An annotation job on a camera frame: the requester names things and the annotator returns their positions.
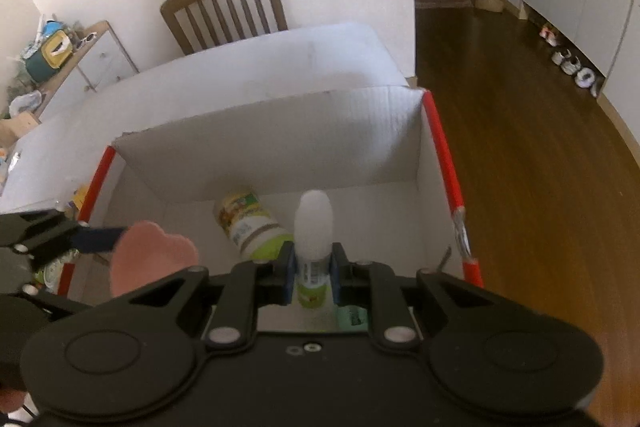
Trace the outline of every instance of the wooden floor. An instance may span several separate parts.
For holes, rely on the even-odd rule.
[[[533,25],[418,10],[417,74],[433,91],[489,290],[583,328],[606,373],[590,412],[640,422],[640,169]]]

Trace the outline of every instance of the white cardboard box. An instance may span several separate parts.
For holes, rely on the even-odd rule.
[[[226,273],[239,254],[214,218],[216,198],[240,185],[252,187],[292,230],[300,195],[320,188],[334,208],[334,240],[351,261],[378,261],[397,275],[414,276],[420,268],[434,269],[451,247],[446,271],[461,277],[447,201],[451,195],[425,110],[427,98],[428,92],[398,86],[332,90],[124,135],[94,177],[89,222],[155,221],[167,232],[189,237],[210,273]],[[106,299],[105,277],[100,264],[78,266],[70,296],[73,291],[90,303]],[[316,313],[294,305],[263,309],[258,327],[332,330],[334,310],[331,302]]]

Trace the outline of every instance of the pink sponge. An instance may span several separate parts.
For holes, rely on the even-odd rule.
[[[198,264],[198,250],[186,237],[140,221],[122,234],[111,259],[111,295],[118,297]]]

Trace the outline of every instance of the plastic bag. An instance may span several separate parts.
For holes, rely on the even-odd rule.
[[[42,103],[42,93],[38,90],[16,96],[9,105],[9,116],[15,118],[24,111],[32,111]]]

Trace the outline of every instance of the dresser drawer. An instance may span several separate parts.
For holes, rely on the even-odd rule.
[[[131,67],[131,64],[127,60],[127,57],[120,54],[119,57],[115,57],[106,71],[98,77],[97,82],[92,82],[95,90],[98,92],[103,90],[107,86],[111,86],[111,84],[115,84],[125,78],[129,78],[136,74],[136,71]]]
[[[111,32],[107,31],[96,41],[87,54],[82,57],[78,67],[92,86],[95,87],[109,68],[111,62],[117,57],[124,57],[124,54],[111,35]]]

